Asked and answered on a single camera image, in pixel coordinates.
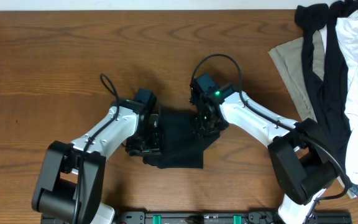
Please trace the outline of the black polo shirt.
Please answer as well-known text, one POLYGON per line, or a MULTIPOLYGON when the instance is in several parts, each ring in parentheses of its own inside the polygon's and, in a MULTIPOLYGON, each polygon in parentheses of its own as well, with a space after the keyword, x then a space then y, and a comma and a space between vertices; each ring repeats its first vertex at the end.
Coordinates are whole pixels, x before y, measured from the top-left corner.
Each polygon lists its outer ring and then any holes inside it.
POLYGON ((191 119, 193 111, 167 110, 162 113, 160 124, 163 130, 161 154, 143 157, 143 163, 159 169, 187 168, 202 169, 204 151, 212 145, 220 134, 198 137, 194 133, 191 119))

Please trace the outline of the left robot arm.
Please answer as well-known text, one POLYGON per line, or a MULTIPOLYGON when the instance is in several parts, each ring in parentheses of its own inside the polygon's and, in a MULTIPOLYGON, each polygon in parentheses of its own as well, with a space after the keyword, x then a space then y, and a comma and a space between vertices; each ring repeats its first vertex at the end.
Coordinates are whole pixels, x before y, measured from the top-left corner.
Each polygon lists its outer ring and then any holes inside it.
POLYGON ((31 206, 62 223, 112 223, 115 210, 101 202, 106 161, 127 138, 147 125, 156 104, 120 100, 92 129, 70 143, 49 145, 31 206))

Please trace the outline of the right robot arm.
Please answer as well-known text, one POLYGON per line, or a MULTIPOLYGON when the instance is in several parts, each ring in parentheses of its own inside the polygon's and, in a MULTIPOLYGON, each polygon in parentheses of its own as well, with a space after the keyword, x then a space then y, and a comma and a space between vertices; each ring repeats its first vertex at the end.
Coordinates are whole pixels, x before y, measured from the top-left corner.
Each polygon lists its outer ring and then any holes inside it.
POLYGON ((193 81, 190 102, 196 106, 196 132, 205 137, 240 127, 268 150, 284 198, 276 222, 314 223, 314 209, 343 169, 324 144, 312 119, 297 122, 282 117, 251 100, 232 85, 193 81))

